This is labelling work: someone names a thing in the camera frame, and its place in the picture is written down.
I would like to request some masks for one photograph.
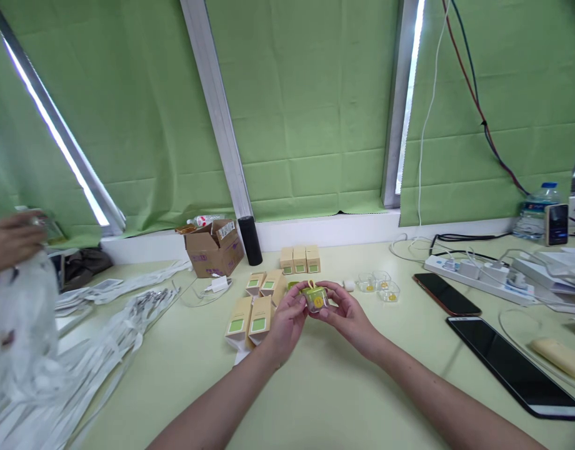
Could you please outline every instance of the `red cable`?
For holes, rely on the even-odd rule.
[[[442,6],[444,7],[444,13],[448,14],[448,7],[446,6],[446,0],[442,0]],[[484,116],[483,111],[481,110],[481,106],[479,105],[479,101],[477,100],[477,97],[475,96],[475,93],[473,92],[473,88],[471,87],[471,81],[469,80],[469,76],[467,75],[467,71],[464,68],[463,59],[461,58],[461,54],[458,51],[458,45],[456,45],[456,40],[454,38],[454,34],[452,32],[452,27],[450,25],[450,17],[448,15],[446,15],[446,22],[448,24],[448,33],[450,34],[450,40],[452,41],[452,45],[454,46],[454,50],[456,51],[456,57],[458,58],[458,63],[462,69],[462,74],[464,75],[464,79],[467,82],[469,92],[471,93],[471,97],[473,98],[473,103],[477,107],[477,111],[479,112],[479,115],[481,116],[481,119],[483,120],[482,124],[484,124],[484,126],[486,127],[487,135],[489,136],[489,140],[491,141],[492,150],[494,151],[494,154],[496,154],[496,157],[498,158],[498,163],[511,176],[512,182],[514,183],[514,185],[517,186],[517,188],[519,188],[524,193],[527,193],[527,191],[521,186],[521,183],[517,180],[517,177],[514,175],[513,171],[510,170],[502,162],[500,154],[498,153],[498,150],[496,149],[496,145],[494,144],[494,139],[492,138],[492,133],[489,129],[488,121],[486,120],[486,117]]]

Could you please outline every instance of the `forearm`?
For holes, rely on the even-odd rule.
[[[543,449],[385,337],[377,340],[372,360],[400,385],[453,449]]]
[[[277,364],[262,344],[178,415],[149,450],[224,448]]]

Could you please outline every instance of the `product box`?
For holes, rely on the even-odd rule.
[[[254,299],[250,315],[250,327],[248,328],[248,337],[254,345],[260,345],[271,329],[274,313],[275,308],[271,302],[271,297]]]
[[[235,222],[217,220],[184,235],[186,251],[198,278],[230,275],[244,257]]]
[[[294,247],[294,273],[306,273],[306,248]]]
[[[237,350],[247,350],[254,347],[248,337],[251,312],[252,297],[244,297],[236,301],[227,324],[225,340]]]
[[[306,246],[306,267],[308,273],[321,272],[321,258],[317,246]]]
[[[266,272],[255,272],[250,274],[250,278],[246,283],[246,292],[252,296],[260,295],[261,287],[263,286],[263,281],[266,276]]]
[[[261,296],[271,297],[271,301],[275,307],[279,306],[279,302],[286,294],[286,286],[288,280],[283,276],[280,269],[269,272],[264,279],[261,287]]]
[[[291,275],[294,273],[294,248],[284,247],[281,249],[281,257],[279,258],[279,267],[283,270],[284,275]]]

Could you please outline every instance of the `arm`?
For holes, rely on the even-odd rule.
[[[41,211],[25,211],[0,219],[0,272],[31,258],[42,249],[44,229],[31,225]]]
[[[308,315],[306,282],[293,286],[279,303],[262,344],[178,415],[149,450],[224,448],[275,370],[288,360]]]
[[[382,336],[340,285],[329,281],[317,285],[332,289],[329,297],[337,307],[323,309],[313,317],[334,326],[365,358],[391,376],[453,449],[544,449]]]

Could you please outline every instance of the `black cylinder speaker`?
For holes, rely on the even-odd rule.
[[[258,266],[263,261],[263,254],[261,253],[261,246],[258,243],[258,234],[256,234],[254,218],[252,216],[240,217],[237,223],[239,224],[239,230],[244,240],[248,264]]]

